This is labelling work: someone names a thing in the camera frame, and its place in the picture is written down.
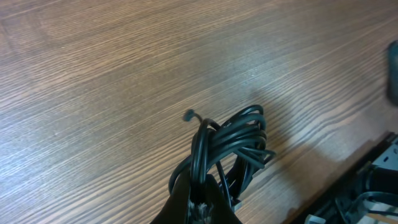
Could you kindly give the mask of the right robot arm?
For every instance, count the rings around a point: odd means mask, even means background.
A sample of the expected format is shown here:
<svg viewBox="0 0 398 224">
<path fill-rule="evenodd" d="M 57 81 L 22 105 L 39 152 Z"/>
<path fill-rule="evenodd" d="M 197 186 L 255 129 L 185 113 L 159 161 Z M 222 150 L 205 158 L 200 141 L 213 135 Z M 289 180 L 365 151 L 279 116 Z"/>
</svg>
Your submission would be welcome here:
<svg viewBox="0 0 398 224">
<path fill-rule="evenodd" d="M 397 105 L 397 41 L 390 43 L 387 49 L 388 79 L 387 97 L 390 102 Z"/>
</svg>

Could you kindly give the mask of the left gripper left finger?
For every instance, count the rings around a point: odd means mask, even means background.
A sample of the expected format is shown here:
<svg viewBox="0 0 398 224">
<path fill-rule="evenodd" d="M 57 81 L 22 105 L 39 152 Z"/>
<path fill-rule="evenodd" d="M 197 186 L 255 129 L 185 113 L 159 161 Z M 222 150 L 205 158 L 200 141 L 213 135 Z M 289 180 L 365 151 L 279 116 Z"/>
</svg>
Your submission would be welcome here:
<svg viewBox="0 0 398 224">
<path fill-rule="evenodd" d="M 183 171 L 175 182 L 164 207 L 150 224 L 185 224 L 190 195 L 190 171 Z"/>
</svg>

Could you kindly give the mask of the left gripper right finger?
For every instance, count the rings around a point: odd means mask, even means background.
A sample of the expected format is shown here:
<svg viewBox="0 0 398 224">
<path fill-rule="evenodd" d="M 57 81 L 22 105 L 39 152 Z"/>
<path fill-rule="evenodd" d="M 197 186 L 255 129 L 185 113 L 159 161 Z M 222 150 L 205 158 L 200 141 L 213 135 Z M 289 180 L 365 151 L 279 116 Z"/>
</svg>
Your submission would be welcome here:
<svg viewBox="0 0 398 224">
<path fill-rule="evenodd" d="M 223 194 L 219 190 L 217 181 L 210 174 L 206 175 L 205 203 L 208 206 L 208 211 L 205 215 L 205 223 L 242 224 L 224 199 Z"/>
</svg>

